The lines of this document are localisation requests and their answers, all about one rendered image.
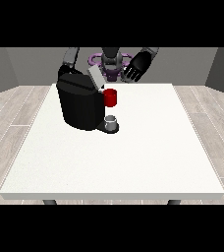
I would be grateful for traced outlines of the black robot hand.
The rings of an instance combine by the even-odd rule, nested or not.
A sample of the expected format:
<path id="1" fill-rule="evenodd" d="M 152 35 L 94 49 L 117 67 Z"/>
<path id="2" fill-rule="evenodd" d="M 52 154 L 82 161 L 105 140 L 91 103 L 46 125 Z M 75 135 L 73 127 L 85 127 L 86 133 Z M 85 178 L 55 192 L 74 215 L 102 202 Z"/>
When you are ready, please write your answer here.
<path id="1" fill-rule="evenodd" d="M 74 73 L 75 73 L 75 69 L 65 64 L 63 64 L 58 70 L 59 77 L 61 77 L 64 74 L 74 74 Z"/>
<path id="2" fill-rule="evenodd" d="M 137 82 L 151 64 L 151 54 L 148 51 L 139 52 L 123 71 L 122 80 L 126 83 Z"/>

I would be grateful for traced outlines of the pale grey machine lid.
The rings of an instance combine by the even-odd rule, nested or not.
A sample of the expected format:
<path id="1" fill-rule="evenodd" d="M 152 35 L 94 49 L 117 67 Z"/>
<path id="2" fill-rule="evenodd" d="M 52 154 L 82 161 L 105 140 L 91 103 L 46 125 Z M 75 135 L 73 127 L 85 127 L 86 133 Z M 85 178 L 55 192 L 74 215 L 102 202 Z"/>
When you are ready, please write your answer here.
<path id="1" fill-rule="evenodd" d="M 103 78 L 100 69 L 98 68 L 97 65 L 89 67 L 87 69 L 87 73 L 98 90 L 100 90 L 105 85 L 106 81 Z"/>

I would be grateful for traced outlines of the black coffee machine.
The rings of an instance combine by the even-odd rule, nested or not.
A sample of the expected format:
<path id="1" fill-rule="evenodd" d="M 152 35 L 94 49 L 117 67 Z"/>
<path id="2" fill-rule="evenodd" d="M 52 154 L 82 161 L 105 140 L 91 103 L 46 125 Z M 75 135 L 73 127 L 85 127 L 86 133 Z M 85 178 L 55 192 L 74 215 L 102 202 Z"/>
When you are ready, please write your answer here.
<path id="1" fill-rule="evenodd" d="M 64 120 L 70 126 L 86 131 L 100 130 L 107 134 L 119 131 L 105 129 L 103 91 L 98 90 L 89 75 L 64 74 L 56 84 Z"/>

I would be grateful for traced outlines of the red pod holder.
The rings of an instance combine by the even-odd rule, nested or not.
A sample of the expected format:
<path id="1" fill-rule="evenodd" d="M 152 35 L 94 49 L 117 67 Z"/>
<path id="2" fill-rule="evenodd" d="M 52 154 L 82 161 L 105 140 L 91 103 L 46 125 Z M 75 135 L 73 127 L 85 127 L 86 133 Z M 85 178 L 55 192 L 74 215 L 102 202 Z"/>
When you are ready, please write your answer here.
<path id="1" fill-rule="evenodd" d="M 117 104 L 117 91 L 114 89 L 106 89 L 103 91 L 104 105 L 113 107 Z"/>

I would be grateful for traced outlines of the small grey cup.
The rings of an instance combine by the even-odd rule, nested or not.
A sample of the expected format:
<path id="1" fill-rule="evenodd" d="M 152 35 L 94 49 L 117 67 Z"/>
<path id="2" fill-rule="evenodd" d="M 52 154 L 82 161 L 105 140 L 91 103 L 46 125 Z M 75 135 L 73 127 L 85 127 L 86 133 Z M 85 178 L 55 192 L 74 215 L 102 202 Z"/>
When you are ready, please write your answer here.
<path id="1" fill-rule="evenodd" d="M 114 115 L 107 115 L 104 118 L 105 129 L 108 131 L 113 131 L 117 127 L 117 119 Z"/>

